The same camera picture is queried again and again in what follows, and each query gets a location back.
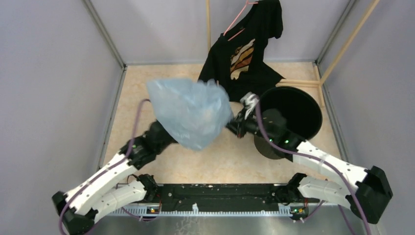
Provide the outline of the black ribbed trash bin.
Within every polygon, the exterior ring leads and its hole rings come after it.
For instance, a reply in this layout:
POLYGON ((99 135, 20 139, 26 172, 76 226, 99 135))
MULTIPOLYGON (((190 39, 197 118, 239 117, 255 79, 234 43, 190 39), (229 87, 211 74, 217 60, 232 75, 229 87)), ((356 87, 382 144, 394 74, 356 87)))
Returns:
POLYGON ((298 88, 280 86, 260 95, 263 124, 284 124, 288 130, 310 140, 323 123, 318 103, 308 93, 298 88))

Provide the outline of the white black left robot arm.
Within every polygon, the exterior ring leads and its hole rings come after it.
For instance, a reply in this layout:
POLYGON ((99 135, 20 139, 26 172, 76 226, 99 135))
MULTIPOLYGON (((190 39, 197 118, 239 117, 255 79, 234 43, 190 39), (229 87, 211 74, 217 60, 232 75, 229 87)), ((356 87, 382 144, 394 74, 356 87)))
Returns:
POLYGON ((52 201, 59 214, 58 227, 63 235, 84 235, 108 214, 133 202, 152 202, 158 195, 154 177, 143 174, 116 189, 122 179, 154 161, 176 141, 155 121, 143 135, 133 137, 93 176, 81 185, 59 191, 52 201))

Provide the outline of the light blue plastic trash bag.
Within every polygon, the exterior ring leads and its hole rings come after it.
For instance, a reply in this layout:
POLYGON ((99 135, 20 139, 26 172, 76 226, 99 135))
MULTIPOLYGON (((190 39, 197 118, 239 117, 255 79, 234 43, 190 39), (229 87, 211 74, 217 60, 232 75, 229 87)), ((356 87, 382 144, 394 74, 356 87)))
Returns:
POLYGON ((155 79, 146 87, 156 119, 187 149, 208 147, 234 117, 228 94, 213 79, 155 79))

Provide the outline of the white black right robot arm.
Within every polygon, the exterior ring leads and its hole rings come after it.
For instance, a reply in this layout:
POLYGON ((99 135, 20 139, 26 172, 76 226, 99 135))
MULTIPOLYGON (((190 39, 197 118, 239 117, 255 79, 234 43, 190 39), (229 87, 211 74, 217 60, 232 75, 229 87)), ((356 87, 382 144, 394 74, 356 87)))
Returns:
POLYGON ((307 197, 336 203, 369 224, 377 224, 393 197, 384 170, 377 166, 368 169, 338 159, 289 130, 286 123, 278 110, 269 109, 262 113, 261 125, 254 114, 241 111, 226 127, 239 138, 250 133, 264 139, 282 158, 328 177, 328 181, 323 181, 301 176, 287 188, 290 200, 299 202, 307 197))

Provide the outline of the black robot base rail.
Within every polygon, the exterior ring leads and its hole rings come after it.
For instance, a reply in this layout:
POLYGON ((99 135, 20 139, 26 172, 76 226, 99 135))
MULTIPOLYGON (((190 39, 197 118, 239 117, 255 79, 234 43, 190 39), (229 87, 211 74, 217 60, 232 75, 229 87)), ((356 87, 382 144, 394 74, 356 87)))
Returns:
POLYGON ((276 212, 293 203, 318 203, 305 199, 285 184, 163 184, 142 204, 161 206, 162 212, 187 212, 196 204, 201 212, 276 212))

